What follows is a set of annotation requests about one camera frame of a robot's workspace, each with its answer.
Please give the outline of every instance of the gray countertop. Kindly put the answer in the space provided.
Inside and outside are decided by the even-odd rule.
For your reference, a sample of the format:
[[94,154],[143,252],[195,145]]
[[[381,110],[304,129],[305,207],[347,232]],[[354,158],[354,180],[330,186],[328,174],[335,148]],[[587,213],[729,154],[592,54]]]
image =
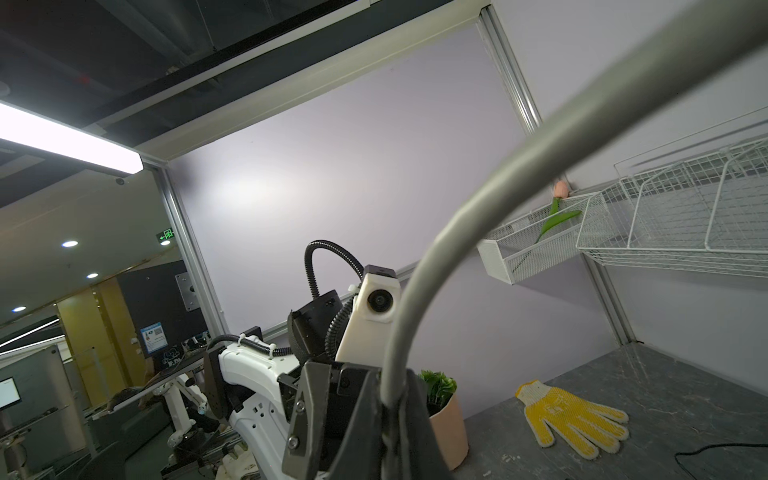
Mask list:
[[[546,383],[627,412],[630,438],[619,453],[584,460],[557,434],[552,447],[539,447],[522,402],[513,398],[466,420],[469,455],[455,471],[458,480],[690,480],[675,452],[712,443],[768,443],[768,397],[641,344]],[[710,449],[680,461],[698,480],[768,478],[768,449]]]

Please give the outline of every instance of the computer screen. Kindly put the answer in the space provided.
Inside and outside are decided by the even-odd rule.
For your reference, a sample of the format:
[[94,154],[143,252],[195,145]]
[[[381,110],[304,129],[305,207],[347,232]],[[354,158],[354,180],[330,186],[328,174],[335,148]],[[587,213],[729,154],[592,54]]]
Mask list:
[[13,381],[12,377],[0,382],[0,409],[4,409],[21,400],[21,397],[18,396],[16,383]]

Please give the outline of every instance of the black cable cord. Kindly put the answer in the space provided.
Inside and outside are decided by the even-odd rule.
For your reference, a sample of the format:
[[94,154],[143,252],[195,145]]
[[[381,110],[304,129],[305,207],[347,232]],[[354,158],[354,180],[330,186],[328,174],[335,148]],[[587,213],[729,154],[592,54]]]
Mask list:
[[320,296],[320,291],[317,289],[317,280],[315,279],[315,267],[312,265],[312,253],[319,248],[330,250],[339,257],[342,257],[344,261],[355,270],[357,276],[360,277],[360,281],[362,281],[362,263],[360,263],[354,255],[334,242],[328,240],[315,240],[310,242],[310,244],[306,246],[306,250],[304,250],[304,269],[306,270],[306,279],[310,282],[310,291],[312,292],[313,299]]
[[[210,343],[208,344],[208,349],[212,350],[214,345],[221,342],[237,342],[240,340],[240,337],[237,335],[219,335],[216,338],[212,339]],[[263,353],[264,355],[270,354],[270,348],[266,345],[262,345],[260,343],[256,343],[252,340],[243,339],[240,341],[240,345],[245,345],[251,349],[256,350],[259,353]],[[274,352],[272,352],[273,356],[285,356],[290,355],[292,353],[289,346],[284,346],[279,349],[275,349]]]
[[324,346],[329,360],[333,361],[336,359],[336,353],[339,351],[339,343],[341,343],[344,331],[349,323],[349,316],[352,315],[352,307],[354,306],[356,297],[357,295],[344,303],[344,306],[339,310],[336,316],[333,317],[333,321],[331,321],[331,324],[328,327]]
[[751,447],[756,449],[768,449],[768,443],[713,443],[712,445],[707,445],[704,447],[701,447],[700,449],[696,450],[695,452],[678,452],[674,454],[674,461],[677,463],[677,465],[683,469],[683,472],[686,472],[688,476],[690,476],[693,480],[697,480],[697,478],[694,476],[693,473],[689,472],[687,468],[683,466],[682,463],[680,463],[680,459],[678,457],[680,456],[692,456],[692,455],[699,455],[701,452],[704,452],[705,450],[709,449],[719,449],[723,447]]

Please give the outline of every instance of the recessed ceiling light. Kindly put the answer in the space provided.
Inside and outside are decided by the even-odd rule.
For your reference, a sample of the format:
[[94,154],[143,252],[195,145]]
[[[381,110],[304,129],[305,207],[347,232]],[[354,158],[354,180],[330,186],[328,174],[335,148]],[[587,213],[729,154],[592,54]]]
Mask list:
[[144,168],[133,150],[4,102],[0,102],[0,138],[126,174]]

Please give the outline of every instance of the exit sign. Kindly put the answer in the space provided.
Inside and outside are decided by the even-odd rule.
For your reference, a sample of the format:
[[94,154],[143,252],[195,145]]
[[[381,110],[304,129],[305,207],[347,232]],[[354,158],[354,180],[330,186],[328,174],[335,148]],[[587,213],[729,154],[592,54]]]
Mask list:
[[164,242],[165,240],[170,240],[174,237],[174,231],[172,229],[164,230],[157,234],[157,241],[158,242]]

